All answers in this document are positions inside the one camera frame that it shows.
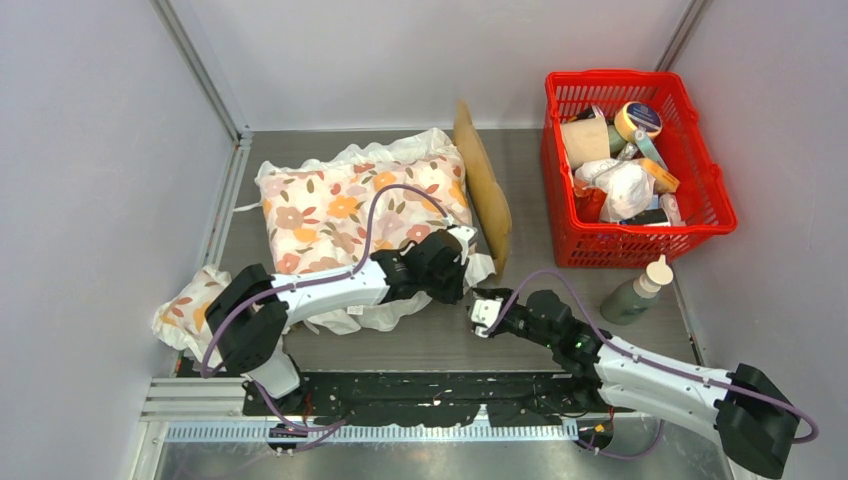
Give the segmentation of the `large floral cushion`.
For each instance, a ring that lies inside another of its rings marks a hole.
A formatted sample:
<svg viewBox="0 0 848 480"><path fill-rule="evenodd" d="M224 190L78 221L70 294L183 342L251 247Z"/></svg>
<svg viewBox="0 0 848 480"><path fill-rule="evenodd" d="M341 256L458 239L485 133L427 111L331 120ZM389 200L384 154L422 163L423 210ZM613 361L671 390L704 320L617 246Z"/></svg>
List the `large floral cushion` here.
<svg viewBox="0 0 848 480"><path fill-rule="evenodd" d="M350 145L299 168L264 162L255 183L283 275L351 267L365 252L420 242L443 227L445 214L472 223L464 160L437 128L388 145Z"/></svg>

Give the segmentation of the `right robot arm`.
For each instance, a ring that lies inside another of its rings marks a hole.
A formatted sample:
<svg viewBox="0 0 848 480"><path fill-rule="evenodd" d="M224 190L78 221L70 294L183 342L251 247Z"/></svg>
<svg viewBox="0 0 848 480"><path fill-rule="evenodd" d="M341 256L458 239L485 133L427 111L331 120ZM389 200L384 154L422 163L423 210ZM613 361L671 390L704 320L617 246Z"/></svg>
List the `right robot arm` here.
<svg viewBox="0 0 848 480"><path fill-rule="evenodd" d="M468 308L483 338L511 334L547 348L574 380L571 397L584 410L601 405L652 415L701 435L753 474L779 479L800 424L790 402L760 369L733 371L674 360L576 319L551 290L523 304L512 290L476 288Z"/></svg>

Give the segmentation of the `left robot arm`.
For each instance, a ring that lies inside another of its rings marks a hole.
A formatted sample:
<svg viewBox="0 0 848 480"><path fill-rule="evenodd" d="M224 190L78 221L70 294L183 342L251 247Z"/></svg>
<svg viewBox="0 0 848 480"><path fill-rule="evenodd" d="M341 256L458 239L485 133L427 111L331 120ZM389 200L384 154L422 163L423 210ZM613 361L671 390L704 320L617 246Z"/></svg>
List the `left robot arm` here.
<svg viewBox="0 0 848 480"><path fill-rule="evenodd" d="M455 304L464 295L475 237L470 226L450 226L405 249L376 251L352 268L305 275L271 275L260 264L245 268L205 312L212 339L202 358L202 375L214 375L210 360L218 353L221 368L252 381L280 412L298 412L307 389L278 344L286 327L327 312L417 294Z"/></svg>

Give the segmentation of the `wooden pet bed frame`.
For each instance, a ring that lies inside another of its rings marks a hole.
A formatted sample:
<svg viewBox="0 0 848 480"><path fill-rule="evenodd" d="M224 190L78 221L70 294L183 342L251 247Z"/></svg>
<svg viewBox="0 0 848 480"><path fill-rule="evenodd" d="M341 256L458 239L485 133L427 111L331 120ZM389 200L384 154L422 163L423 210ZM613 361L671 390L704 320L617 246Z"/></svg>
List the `wooden pet bed frame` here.
<svg viewBox="0 0 848 480"><path fill-rule="evenodd" d="M464 160L468 190L489 247L496 279L500 280L511 253L512 215L464 100L456 102L453 142Z"/></svg>

